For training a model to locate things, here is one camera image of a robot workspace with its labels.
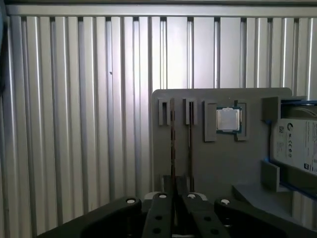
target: cpu chip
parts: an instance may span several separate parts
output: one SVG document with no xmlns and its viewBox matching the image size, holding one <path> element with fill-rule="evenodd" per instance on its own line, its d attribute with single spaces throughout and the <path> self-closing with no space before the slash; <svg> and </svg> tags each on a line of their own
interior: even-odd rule
<svg viewBox="0 0 317 238">
<path fill-rule="evenodd" d="M 217 133 L 241 132 L 241 107 L 217 107 Z"/>
</svg>

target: corrugated metal wall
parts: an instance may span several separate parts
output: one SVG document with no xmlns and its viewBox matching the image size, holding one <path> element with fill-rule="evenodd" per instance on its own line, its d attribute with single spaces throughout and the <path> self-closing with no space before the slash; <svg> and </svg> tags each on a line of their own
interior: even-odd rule
<svg viewBox="0 0 317 238">
<path fill-rule="evenodd" d="M 317 8 L 8 7 L 0 236 L 151 191 L 150 96 L 289 87 L 317 99 Z"/>
</svg>

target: black plastic part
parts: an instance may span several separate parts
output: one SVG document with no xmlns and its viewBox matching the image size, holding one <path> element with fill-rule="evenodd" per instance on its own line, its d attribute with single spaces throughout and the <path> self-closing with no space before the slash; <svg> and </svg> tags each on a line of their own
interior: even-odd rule
<svg viewBox="0 0 317 238">
<path fill-rule="evenodd" d="M 193 198 L 182 195 L 182 200 L 188 213 L 191 214 L 194 224 L 196 224 L 198 237 L 230 237 L 229 232 L 213 211 L 213 205 L 211 203 L 203 201 L 197 194 Z"/>
<path fill-rule="evenodd" d="M 171 237 L 172 223 L 174 221 L 173 211 L 174 209 L 172 194 L 157 193 L 153 197 L 151 208 L 146 217 L 142 238 Z"/>
<path fill-rule="evenodd" d="M 135 197 L 125 197 L 108 203 L 94 211 L 39 235 L 39 238 L 126 238 L 134 233 L 132 217 L 141 212 L 141 201 Z"/>
<path fill-rule="evenodd" d="M 316 238 L 317 234 L 307 228 L 286 221 L 280 217 L 257 209 L 233 198 L 225 198 L 230 203 L 214 203 L 214 211 L 224 224 L 230 221 L 231 237 L 279 237 L 279 238 Z"/>
</svg>

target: gray mounting plate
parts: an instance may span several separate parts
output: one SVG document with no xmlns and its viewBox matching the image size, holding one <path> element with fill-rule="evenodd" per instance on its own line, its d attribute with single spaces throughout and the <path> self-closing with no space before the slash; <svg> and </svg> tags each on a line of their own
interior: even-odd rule
<svg viewBox="0 0 317 238">
<path fill-rule="evenodd" d="M 269 127 L 262 119 L 262 98 L 289 98 L 288 88 L 170 89 L 152 94 L 152 143 L 155 190 L 170 174 L 169 100 L 175 100 L 176 175 L 188 175 L 186 108 L 194 102 L 193 175 L 195 192 L 209 201 L 231 196 L 232 186 L 261 183 L 261 160 L 269 156 Z M 242 103 L 242 133 L 216 134 L 214 109 Z"/>
</svg>

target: white sticker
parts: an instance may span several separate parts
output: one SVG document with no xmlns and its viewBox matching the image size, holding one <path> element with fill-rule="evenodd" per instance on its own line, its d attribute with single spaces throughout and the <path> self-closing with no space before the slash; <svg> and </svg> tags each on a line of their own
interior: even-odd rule
<svg viewBox="0 0 317 238">
<path fill-rule="evenodd" d="M 273 126 L 271 158 L 317 175 L 317 121 L 279 120 Z"/>
</svg>

